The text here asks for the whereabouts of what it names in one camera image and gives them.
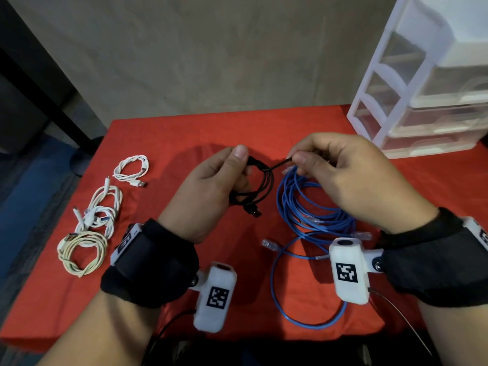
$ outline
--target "coiled white cable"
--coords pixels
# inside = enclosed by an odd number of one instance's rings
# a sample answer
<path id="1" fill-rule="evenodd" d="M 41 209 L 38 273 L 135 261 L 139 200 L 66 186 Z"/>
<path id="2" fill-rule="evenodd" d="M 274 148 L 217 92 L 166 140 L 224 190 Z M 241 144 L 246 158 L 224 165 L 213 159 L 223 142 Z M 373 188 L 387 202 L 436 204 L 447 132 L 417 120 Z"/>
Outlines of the coiled white cable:
<path id="1" fill-rule="evenodd" d="M 84 269 L 78 267 L 71 260 L 71 255 L 79 245 L 89 242 L 89 246 L 97 248 L 97 257 L 91 261 Z M 81 231 L 78 233 L 68 234 L 58 244 L 58 258 L 63 262 L 63 266 L 71 275 L 78 277 L 88 275 L 101 266 L 107 252 L 107 238 L 95 231 Z"/>
<path id="2" fill-rule="evenodd" d="M 126 165 L 128 165 L 131 162 L 134 162 L 136 160 L 141 161 L 141 170 L 137 173 L 134 173 L 132 175 L 124 175 L 122 173 L 122 170 Z M 146 182 L 144 181 L 139 181 L 138 178 L 144 176 L 147 171 L 149 170 L 149 160 L 147 160 L 147 157 L 145 155 L 134 155 L 133 157 L 129 157 L 127 159 L 122 160 L 117 167 L 114 169 L 114 178 L 118 179 L 119 181 L 122 182 L 128 182 L 132 186 L 138 186 L 138 187 L 144 187 L 146 186 Z"/>
<path id="3" fill-rule="evenodd" d="M 114 197 L 114 206 L 105 207 L 99 205 L 106 196 L 112 195 Z M 68 234 L 58 244 L 58 258 L 63 262 L 66 271 L 72 275 L 81 277 L 88 275 L 98 269 L 107 254 L 108 239 L 114 234 L 115 218 L 119 214 L 120 205 L 122 204 L 122 191 L 114 185 L 110 185 L 110 178 L 105 179 L 102 187 L 99 187 L 90 201 L 88 208 L 84 211 L 82 216 L 79 209 L 73 209 L 78 224 L 75 232 Z M 97 216 L 97 213 L 104 213 L 105 216 Z M 89 231 L 89 228 L 97 228 L 105 226 L 105 233 Z M 96 258 L 90 262 L 84 269 L 80 269 L 76 263 L 71 260 L 71 255 L 77 246 L 83 248 L 95 247 L 97 249 Z"/>

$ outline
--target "red table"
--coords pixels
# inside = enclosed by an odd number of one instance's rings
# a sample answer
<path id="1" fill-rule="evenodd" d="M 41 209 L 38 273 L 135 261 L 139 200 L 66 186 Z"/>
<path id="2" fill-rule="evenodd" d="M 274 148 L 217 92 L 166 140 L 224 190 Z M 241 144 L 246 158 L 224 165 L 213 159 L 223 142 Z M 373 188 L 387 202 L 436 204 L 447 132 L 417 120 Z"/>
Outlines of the red table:
<path id="1" fill-rule="evenodd" d="M 72 207 L 85 208 L 93 192 L 103 185 L 107 175 L 112 175 L 120 160 L 144 154 L 149 158 L 150 169 L 143 177 L 148 182 L 146 188 L 113 180 L 123 191 L 124 201 L 116 233 L 109 242 L 110 253 L 129 223 L 155 218 L 190 170 L 211 154 L 225 146 L 243 143 L 250 148 L 251 155 L 273 165 L 309 133 L 352 134 L 354 131 L 343 110 L 340 106 L 308 107 L 113 122 L 13 305 L 0 338 L 23 349 L 46 351 L 93 298 L 109 264 L 108 257 L 98 271 L 77 278 L 64 271 L 56 246 L 67 233 L 74 231 L 76 218 Z M 482 225 L 488 225 L 488 149 L 483 145 L 459 153 L 398 159 L 394 163 L 436 205 L 459 215 L 473 216 Z M 131 166 L 134 170 L 140 167 L 139 164 Z M 281 179 L 279 171 L 275 177 Z M 321 331 L 306 330 L 286 321 L 274 306 L 269 290 L 274 253 L 262 248 L 260 243 L 263 238 L 270 238 L 284 244 L 293 235 L 278 215 L 273 196 L 262 202 L 260 209 L 263 215 L 255 219 L 240 207 L 230 208 L 204 244 L 197 246 L 202 268 L 211 261 L 220 261 L 232 265 L 238 274 L 225 326 L 220 333 L 207 334 L 208 337 L 330 340 L 343 334 L 377 332 L 385 323 L 392 331 L 405 327 L 403 320 L 381 299 L 374 300 L 381 316 L 370 304 L 349 304 L 336 325 Z M 367 226 L 360 229 L 377 233 Z M 294 249 L 301 254 L 309 251 L 307 244 L 300 243 Z M 94 251 L 90 249 L 75 252 L 75 260 L 80 264 L 86 264 L 93 257 Z M 334 292 L 330 265 L 311 262 L 283 258 L 277 269 L 275 286 L 290 316 L 314 324 L 332 317 L 340 301 Z M 387 295 L 414 326 L 423 325 L 412 297 L 395 293 L 383 275 L 370 275 L 370 279 L 371 286 Z M 161 322 L 168 321 L 182 309 L 193 308 L 196 296 L 197 293 L 188 291 L 180 300 L 167 305 Z M 168 331 L 170 336 L 195 334 L 189 319 L 181 320 Z"/>

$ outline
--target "cable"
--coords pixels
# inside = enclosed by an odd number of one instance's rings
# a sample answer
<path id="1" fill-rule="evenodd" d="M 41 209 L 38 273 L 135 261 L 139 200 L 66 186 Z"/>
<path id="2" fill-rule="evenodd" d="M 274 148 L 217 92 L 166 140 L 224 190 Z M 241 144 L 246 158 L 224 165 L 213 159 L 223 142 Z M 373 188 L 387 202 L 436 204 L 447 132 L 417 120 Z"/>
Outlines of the cable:
<path id="1" fill-rule="evenodd" d="M 324 329 L 330 327 L 337 323 L 340 317 L 344 314 L 347 303 L 342 302 L 337 313 L 327 322 L 322 324 L 304 324 L 297 321 L 287 315 L 283 308 L 281 307 L 278 299 L 276 298 L 275 288 L 274 288 L 274 274 L 276 270 L 276 265 L 278 260 L 283 254 L 287 254 L 294 258 L 300 258 L 304 260 L 324 260 L 329 257 L 328 250 L 324 247 L 325 244 L 330 244 L 332 241 L 326 239 L 327 236 L 333 235 L 338 237 L 351 237 L 356 227 L 355 219 L 345 213 L 343 210 L 338 208 L 327 208 L 323 207 L 317 203 L 312 202 L 308 197 L 306 197 L 302 189 L 306 187 L 320 187 L 320 184 L 316 182 L 310 182 L 306 177 L 299 177 L 297 175 L 297 168 L 293 167 L 285 174 L 285 177 L 281 180 L 278 190 L 276 192 L 276 203 L 278 206 L 278 211 L 286 224 L 297 234 L 297 237 L 291 240 L 288 244 L 276 249 L 269 241 L 263 241 L 263 245 L 269 245 L 268 247 L 273 250 L 277 250 L 278 254 L 271 267 L 271 296 L 275 302 L 278 310 L 284 316 L 284 318 L 291 323 L 304 327 L 306 329 Z M 329 212 L 325 215 L 316 215 L 309 212 L 301 203 L 298 202 L 296 194 L 301 195 L 310 204 Z M 298 227 L 305 228 L 309 232 L 303 232 Z M 288 248 L 295 244 L 298 240 L 306 240 L 314 245 L 318 246 L 324 254 L 320 256 L 302 256 L 288 251 Z"/>
<path id="2" fill-rule="evenodd" d="M 97 256 L 84 269 L 81 269 L 76 263 L 71 261 L 71 255 L 78 245 L 83 246 L 84 243 L 89 244 L 87 246 L 96 247 Z M 63 262 L 63 266 L 68 273 L 81 277 L 92 273 L 101 266 L 107 252 L 107 246 L 107 238 L 95 231 L 81 231 L 68 234 L 58 244 L 58 258 Z"/>
<path id="3" fill-rule="evenodd" d="M 134 173 L 132 175 L 124 175 L 122 173 L 122 170 L 126 165 L 128 165 L 131 162 L 134 162 L 136 160 L 141 161 L 141 170 L 137 173 Z M 122 160 L 117 167 L 114 169 L 114 178 L 118 179 L 119 181 L 122 182 L 128 182 L 132 186 L 137 186 L 137 187 L 145 187 L 147 185 L 146 182 L 144 181 L 139 181 L 138 178 L 144 176 L 147 171 L 149 170 L 149 160 L 147 160 L 147 157 L 145 155 L 134 155 L 133 157 L 129 157 L 127 159 Z"/>
<path id="4" fill-rule="evenodd" d="M 159 332 L 159 334 L 157 335 L 157 337 L 155 337 L 154 339 L 151 340 L 151 342 L 147 345 L 147 348 L 146 348 L 146 352 L 144 354 L 144 357 L 143 357 L 143 362 L 142 362 L 142 365 L 145 365 L 146 362 L 148 362 L 149 360 L 149 357 L 151 355 L 151 352 L 153 351 L 154 349 L 154 346 L 156 345 L 156 343 L 161 340 L 161 337 L 163 335 L 163 333 L 168 330 L 168 327 L 171 326 L 171 324 L 178 320 L 180 317 L 182 316 L 185 316 L 185 315 L 193 315 L 197 312 L 196 309 L 188 309 L 186 311 L 183 311 L 183 312 L 180 312 L 179 314 L 177 314 L 175 317 L 173 317 L 171 320 L 169 320 L 169 322 L 163 326 L 163 328 L 161 329 L 161 331 Z"/>
<path id="5" fill-rule="evenodd" d="M 108 195 L 114 197 L 114 206 L 106 207 L 99 205 Z M 120 205 L 122 204 L 123 194 L 122 191 L 115 185 L 110 185 L 110 177 L 105 178 L 105 183 L 102 187 L 99 187 L 93 194 L 92 199 L 88 205 L 88 208 L 84 211 L 84 216 L 81 215 L 79 209 L 73 208 L 78 224 L 76 225 L 75 232 L 79 233 L 91 228 L 98 228 L 105 226 L 105 237 L 110 239 L 114 234 L 115 218 L 119 214 Z M 105 216 L 97 216 L 97 213 L 104 213 Z M 92 243 L 81 243 L 82 247 L 93 246 Z"/>
<path id="6" fill-rule="evenodd" d="M 378 293 L 376 290 L 374 289 L 371 289 L 370 287 L 368 288 L 368 291 L 370 293 L 373 293 L 373 294 L 376 294 L 380 297 L 382 297 L 385 301 L 387 301 L 388 303 L 391 304 L 391 306 L 393 308 L 395 308 L 398 313 L 403 317 L 403 319 L 405 320 L 405 322 L 408 324 L 408 326 L 410 326 L 410 328 L 412 329 L 412 331 L 415 333 L 415 335 L 417 336 L 417 338 L 420 340 L 420 343 L 422 343 L 422 345 L 424 346 L 424 348 L 427 350 L 427 352 L 429 352 L 430 356 L 432 356 L 432 352 L 430 352 L 429 350 L 429 347 L 427 347 L 427 345 L 424 343 L 424 341 L 422 340 L 422 338 L 420 337 L 420 335 L 415 331 L 415 329 L 413 328 L 413 326 L 411 325 L 411 323 L 406 319 L 406 317 L 404 316 L 404 314 L 398 309 L 398 307 L 396 307 L 393 302 L 391 300 L 389 300 L 387 297 L 385 297 L 384 295 Z"/>
<path id="7" fill-rule="evenodd" d="M 263 172 L 263 180 L 261 181 L 261 185 L 259 185 L 256 191 L 249 191 L 245 193 L 231 191 L 229 196 L 230 202 L 235 205 L 242 205 L 244 207 L 244 210 L 254 217 L 259 217 L 260 215 L 262 215 L 256 204 L 264 200 L 264 198 L 268 196 L 272 191 L 274 184 L 273 170 L 289 161 L 291 161 L 291 158 L 285 159 L 272 167 L 268 167 L 260 160 L 249 156 L 249 158 L 247 159 L 247 165 L 256 166 L 261 172 Z M 237 200 L 238 196 L 245 196 L 245 198 L 239 201 Z"/>

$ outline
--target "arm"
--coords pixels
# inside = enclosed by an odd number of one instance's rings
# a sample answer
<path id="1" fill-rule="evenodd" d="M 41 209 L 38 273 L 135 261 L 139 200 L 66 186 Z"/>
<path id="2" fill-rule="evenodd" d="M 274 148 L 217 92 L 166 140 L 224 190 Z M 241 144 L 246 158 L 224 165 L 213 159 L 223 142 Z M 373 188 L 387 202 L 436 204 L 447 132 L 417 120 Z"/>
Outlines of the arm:
<path id="1" fill-rule="evenodd" d="M 326 154 L 333 167 L 317 154 Z M 361 136 L 312 134 L 289 152 L 300 175 L 317 179 L 332 200 L 359 220 L 398 234 L 432 221 L 438 209 L 423 198 L 385 155 Z M 419 302 L 428 331 L 445 365 L 488 360 L 488 305 L 436 308 Z"/>
<path id="2" fill-rule="evenodd" d="M 158 222 L 180 238 L 201 243 L 228 209 L 230 191 L 249 191 L 247 157 L 247 148 L 238 145 L 198 165 Z M 141 364 L 159 313 L 159 308 L 143 308 L 99 291 L 39 365 Z"/>

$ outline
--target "black wristband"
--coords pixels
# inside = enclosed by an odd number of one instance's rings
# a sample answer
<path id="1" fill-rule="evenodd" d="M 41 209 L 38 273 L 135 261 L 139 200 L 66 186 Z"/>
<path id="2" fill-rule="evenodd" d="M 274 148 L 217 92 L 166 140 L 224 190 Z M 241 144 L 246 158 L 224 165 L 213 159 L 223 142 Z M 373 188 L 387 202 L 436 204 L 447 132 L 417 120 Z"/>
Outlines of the black wristband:
<path id="1" fill-rule="evenodd" d="M 436 307 L 488 303 L 488 252 L 447 209 L 416 230 L 383 233 L 379 245 L 383 270 L 397 291 Z"/>
<path id="2" fill-rule="evenodd" d="M 199 268 L 194 245 L 153 219 L 101 278 L 101 290 L 147 308 L 181 297 Z"/>

